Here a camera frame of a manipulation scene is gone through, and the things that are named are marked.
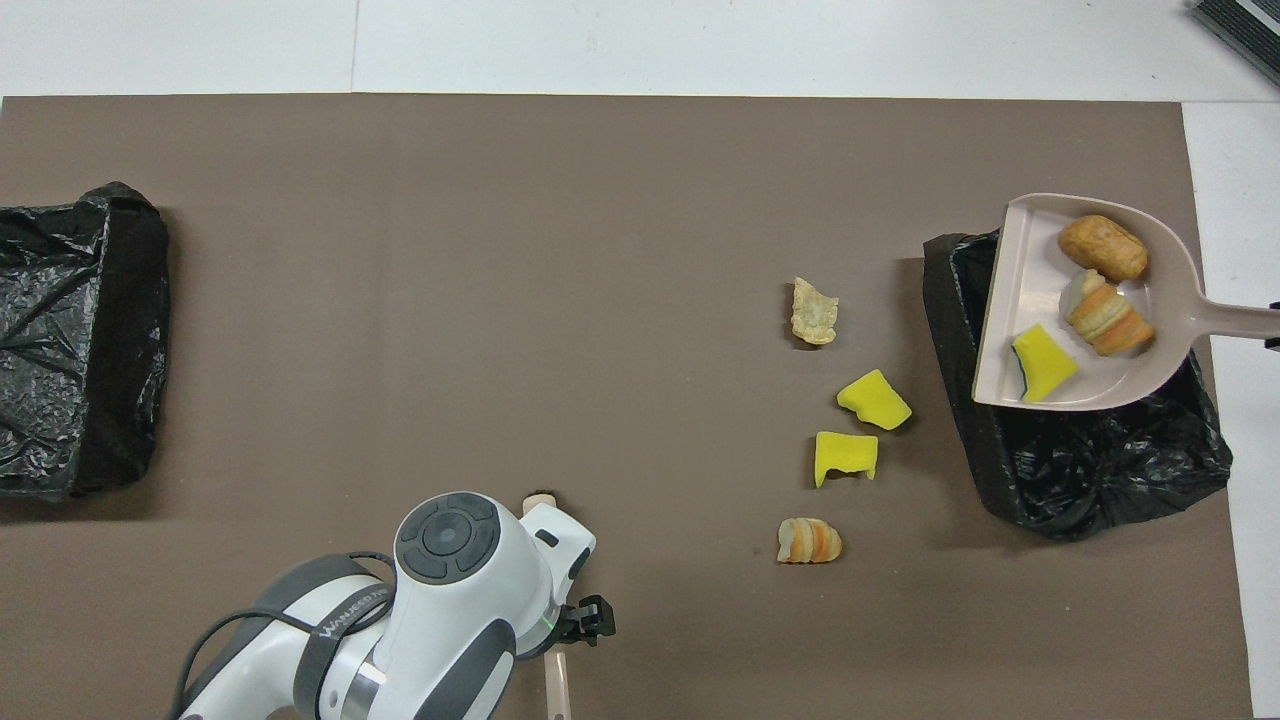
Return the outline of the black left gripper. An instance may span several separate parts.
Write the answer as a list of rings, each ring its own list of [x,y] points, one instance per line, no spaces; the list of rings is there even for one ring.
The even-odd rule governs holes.
[[[614,610],[602,594],[581,598],[579,606],[561,605],[545,642],[545,652],[561,646],[598,642],[617,632]]]

